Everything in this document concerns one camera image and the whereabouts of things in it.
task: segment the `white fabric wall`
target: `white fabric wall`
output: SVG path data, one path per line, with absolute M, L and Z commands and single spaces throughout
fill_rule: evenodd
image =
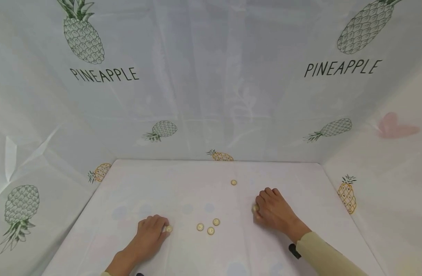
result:
M 414 75 L 324 164 L 336 189 L 343 175 L 356 177 L 352 217 L 394 276 L 422 276 L 422 70 Z
M 234 160 L 326 163 L 343 152 L 422 68 L 422 0 L 398 2 L 359 52 L 337 49 L 369 3 L 96 0 L 89 23 L 104 56 L 92 64 L 69 47 L 57 1 L 0 0 L 0 242 L 10 192 L 32 185 L 40 194 L 36 227 L 0 254 L 0 273 L 40 275 L 98 184 L 88 172 L 116 158 L 212 160 L 214 149 Z M 337 71 L 352 61 L 361 65 Z M 307 72 L 321 62 L 324 72 Z M 121 75 L 100 78 L 109 71 Z M 304 141 L 344 118 L 351 131 Z M 177 131 L 143 139 L 161 120 Z

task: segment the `sleeve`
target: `sleeve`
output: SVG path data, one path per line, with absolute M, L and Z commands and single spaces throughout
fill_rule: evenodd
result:
M 315 232 L 304 235 L 297 242 L 297 252 L 317 271 L 320 276 L 348 275 L 366 276 L 348 258 L 330 246 Z

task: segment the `finger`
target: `finger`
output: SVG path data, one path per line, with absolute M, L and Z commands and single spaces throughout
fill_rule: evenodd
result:
M 282 197 L 282 194 L 280 194 L 280 192 L 279 192 L 279 190 L 278 190 L 277 188 L 272 189 L 272 192 L 273 192 L 276 196 L 283 198 L 283 197 Z
M 269 195 L 270 197 L 275 197 L 275 194 L 274 194 L 274 192 L 272 192 L 271 188 L 267 187 L 267 188 L 265 189 L 265 192 L 266 192 L 266 194 L 267 194 L 267 195 Z
M 170 225 L 170 222 L 168 221 L 167 218 L 159 217 L 156 221 L 155 229 L 162 232 L 162 228 L 168 225 Z
M 258 195 L 256 197 L 256 203 L 258 204 L 258 206 L 261 208 L 262 206 L 265 205 L 265 200 L 263 199 L 263 197 L 261 197 L 260 195 Z
M 158 239 L 158 243 L 159 243 L 159 246 L 161 246 L 162 244 L 163 244 L 163 242 L 168 238 L 170 236 L 170 232 L 163 232 L 163 233 L 161 233 L 161 235 L 159 236 L 159 239 Z
M 259 212 L 254 212 L 254 222 L 260 225 L 266 225 L 266 221 Z
M 137 229 L 141 228 L 145 224 L 145 221 L 146 220 L 139 221 L 139 223 L 137 224 Z
M 264 201 L 269 201 L 270 197 L 265 191 L 260 191 L 260 196 L 264 199 Z
M 151 220 L 148 222 L 148 226 L 149 227 L 153 227 L 153 226 L 155 226 L 155 224 L 156 224 L 156 222 L 157 222 L 157 220 L 160 218 L 160 216 L 159 215 L 154 215 L 152 218 L 151 218 Z
M 147 227 L 148 226 L 148 223 L 150 222 L 150 220 L 153 218 L 153 216 L 152 215 L 149 215 L 149 216 L 147 216 L 147 218 L 146 219 L 144 219 L 144 223 L 143 223 L 143 225 L 145 226 L 145 227 Z

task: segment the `pink heart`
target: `pink heart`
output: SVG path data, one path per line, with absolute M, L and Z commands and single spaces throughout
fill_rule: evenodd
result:
M 395 112 L 389 112 L 380 121 L 379 136 L 383 139 L 396 139 L 411 136 L 420 132 L 420 128 L 413 125 L 399 125 L 398 115 Z

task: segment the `pineapple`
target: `pineapple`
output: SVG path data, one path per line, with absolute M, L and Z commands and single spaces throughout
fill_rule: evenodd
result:
M 153 132 L 147 133 L 143 137 L 145 140 L 160 141 L 161 137 L 168 137 L 176 133 L 177 127 L 169 120 L 161 120 L 153 126 Z
M 357 181 L 354 176 L 349 176 L 348 174 L 343 177 L 343 183 L 338 188 L 337 194 L 340 197 L 341 201 L 345 205 L 349 214 L 353 214 L 357 208 L 357 201 L 354 196 L 354 190 L 352 184 Z
M 8 247 L 10 251 L 15 248 L 19 241 L 25 241 L 25 235 L 30 234 L 28 228 L 34 227 L 30 219 L 36 214 L 39 208 L 39 192 L 35 186 L 23 185 L 14 188 L 5 203 L 5 221 L 10 228 L 5 232 L 5 242 L 1 253 Z
M 394 5 L 401 0 L 376 0 L 369 3 L 351 19 L 337 41 L 337 48 L 345 54 L 363 49 L 377 36 L 391 19 Z
M 102 180 L 104 179 L 105 175 L 107 174 L 110 168 L 111 168 L 111 164 L 104 163 L 98 166 L 94 171 L 89 171 L 88 182 L 94 183 L 95 180 L 97 182 L 102 182 Z
M 215 150 L 211 150 L 208 151 L 206 154 L 212 156 L 212 158 L 216 161 L 234 161 L 232 156 L 223 152 L 216 152 Z
M 350 131 L 352 128 L 351 119 L 340 119 L 329 124 L 325 125 L 321 131 L 317 131 L 309 136 L 304 137 L 305 141 L 314 142 L 318 140 L 321 136 L 330 137 L 342 134 L 343 132 Z
M 64 20 L 64 35 L 68 46 L 81 60 L 91 64 L 101 64 L 104 61 L 104 47 L 97 31 L 88 22 L 88 18 L 94 13 L 87 11 L 94 3 L 85 3 L 85 0 L 57 1 L 67 13 L 67 18 Z M 74 10 L 75 1 L 77 1 L 76 10 Z

